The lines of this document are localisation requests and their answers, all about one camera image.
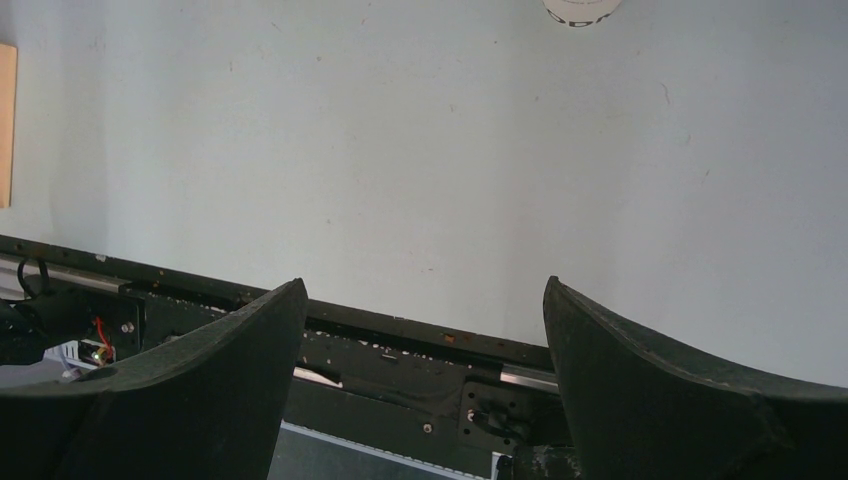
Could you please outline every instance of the red wire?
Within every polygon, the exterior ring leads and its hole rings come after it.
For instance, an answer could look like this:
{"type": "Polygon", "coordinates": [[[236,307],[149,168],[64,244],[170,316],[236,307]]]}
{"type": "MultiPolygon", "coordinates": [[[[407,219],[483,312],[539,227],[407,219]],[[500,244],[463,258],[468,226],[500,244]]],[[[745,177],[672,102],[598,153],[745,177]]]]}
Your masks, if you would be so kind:
{"type": "Polygon", "coordinates": [[[106,358],[111,358],[112,344],[106,339],[106,335],[103,335],[103,320],[101,320],[100,317],[94,317],[94,322],[97,324],[97,334],[100,335],[100,340],[102,340],[103,344],[106,345],[106,358]]]}

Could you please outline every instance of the paper cup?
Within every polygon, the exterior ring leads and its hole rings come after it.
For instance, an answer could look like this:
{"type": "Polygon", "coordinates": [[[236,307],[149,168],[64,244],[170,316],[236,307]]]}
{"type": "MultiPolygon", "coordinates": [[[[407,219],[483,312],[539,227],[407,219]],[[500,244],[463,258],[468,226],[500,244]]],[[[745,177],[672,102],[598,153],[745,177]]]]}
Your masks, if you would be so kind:
{"type": "Polygon", "coordinates": [[[557,22],[569,27],[588,27],[609,17],[621,0],[542,0],[557,22]]]}

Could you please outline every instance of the stain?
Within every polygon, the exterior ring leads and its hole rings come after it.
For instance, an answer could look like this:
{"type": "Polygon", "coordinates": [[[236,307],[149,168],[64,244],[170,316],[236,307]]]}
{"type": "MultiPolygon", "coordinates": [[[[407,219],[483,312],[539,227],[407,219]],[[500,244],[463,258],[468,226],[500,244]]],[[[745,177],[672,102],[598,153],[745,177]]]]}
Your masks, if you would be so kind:
{"type": "Polygon", "coordinates": [[[660,85],[662,85],[663,93],[665,94],[665,103],[667,103],[670,106],[671,105],[671,95],[668,93],[668,86],[666,84],[662,83],[662,82],[660,82],[660,85]]]}

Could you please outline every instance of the wooden block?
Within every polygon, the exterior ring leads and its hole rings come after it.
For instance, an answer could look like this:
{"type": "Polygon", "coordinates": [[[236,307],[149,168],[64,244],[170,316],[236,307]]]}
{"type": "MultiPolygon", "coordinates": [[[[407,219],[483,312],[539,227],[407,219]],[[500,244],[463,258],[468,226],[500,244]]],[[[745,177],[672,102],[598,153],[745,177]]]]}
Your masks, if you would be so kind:
{"type": "Polygon", "coordinates": [[[0,45],[0,208],[12,200],[12,143],[15,138],[15,83],[18,49],[0,45]]]}

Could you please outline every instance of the gray floor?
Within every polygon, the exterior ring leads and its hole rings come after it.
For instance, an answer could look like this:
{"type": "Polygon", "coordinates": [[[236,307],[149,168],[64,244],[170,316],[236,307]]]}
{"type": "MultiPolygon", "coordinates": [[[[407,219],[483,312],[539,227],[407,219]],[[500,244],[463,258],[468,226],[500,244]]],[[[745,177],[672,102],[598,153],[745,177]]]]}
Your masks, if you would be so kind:
{"type": "MultiPolygon", "coordinates": [[[[61,364],[50,360],[24,367],[0,366],[0,388],[48,382],[61,377],[61,364]]],[[[435,480],[441,477],[323,440],[280,430],[268,478],[435,480]]]]}

